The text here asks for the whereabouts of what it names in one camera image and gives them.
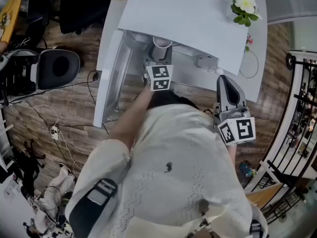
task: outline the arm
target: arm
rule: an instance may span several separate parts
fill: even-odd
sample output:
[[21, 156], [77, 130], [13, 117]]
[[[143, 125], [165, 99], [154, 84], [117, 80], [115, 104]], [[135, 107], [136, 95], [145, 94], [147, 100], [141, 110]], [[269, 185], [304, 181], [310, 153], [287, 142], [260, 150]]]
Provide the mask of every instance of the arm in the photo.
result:
[[237, 145], [227, 146], [228, 153], [232, 160], [233, 166], [236, 166], [236, 153], [237, 153]]
[[132, 106], [112, 127], [108, 139], [117, 139], [131, 150], [134, 138], [141, 126], [152, 95], [153, 92], [151, 92], [150, 88], [145, 86]]

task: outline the power strip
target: power strip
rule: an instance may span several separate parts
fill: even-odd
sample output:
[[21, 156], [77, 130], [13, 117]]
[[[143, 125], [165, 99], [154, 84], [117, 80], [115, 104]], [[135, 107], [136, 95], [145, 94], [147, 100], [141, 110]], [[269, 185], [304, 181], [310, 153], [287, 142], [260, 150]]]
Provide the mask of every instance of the power strip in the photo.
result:
[[51, 127], [51, 136], [52, 136], [52, 139], [59, 140], [58, 128], [56, 125]]

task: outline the black logo on shirt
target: black logo on shirt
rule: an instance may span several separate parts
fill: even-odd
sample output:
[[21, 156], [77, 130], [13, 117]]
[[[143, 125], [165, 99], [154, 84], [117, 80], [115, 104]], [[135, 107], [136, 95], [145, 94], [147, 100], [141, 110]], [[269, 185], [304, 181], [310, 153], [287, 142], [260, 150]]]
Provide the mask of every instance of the black logo on shirt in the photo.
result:
[[172, 162], [168, 162], [168, 163], [166, 164], [166, 166], [167, 166], [167, 171], [165, 171], [165, 173], [168, 173], [168, 172], [171, 172], [171, 171], [172, 171], [172, 165], [173, 165]]

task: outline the white t-shirt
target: white t-shirt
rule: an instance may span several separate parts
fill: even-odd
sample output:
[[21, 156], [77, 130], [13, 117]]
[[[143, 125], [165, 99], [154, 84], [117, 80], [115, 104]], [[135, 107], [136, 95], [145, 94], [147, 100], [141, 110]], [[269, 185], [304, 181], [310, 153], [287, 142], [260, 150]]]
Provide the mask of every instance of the white t-shirt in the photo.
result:
[[118, 140], [106, 140], [88, 158], [66, 216], [82, 196], [80, 190], [115, 163], [131, 162], [118, 190], [114, 213], [93, 227], [94, 237], [122, 238], [133, 217], [161, 225], [182, 226], [200, 218], [198, 204], [206, 199], [224, 213], [211, 228], [223, 237], [248, 237], [252, 209], [213, 121], [188, 105], [157, 107], [146, 113], [134, 150]]

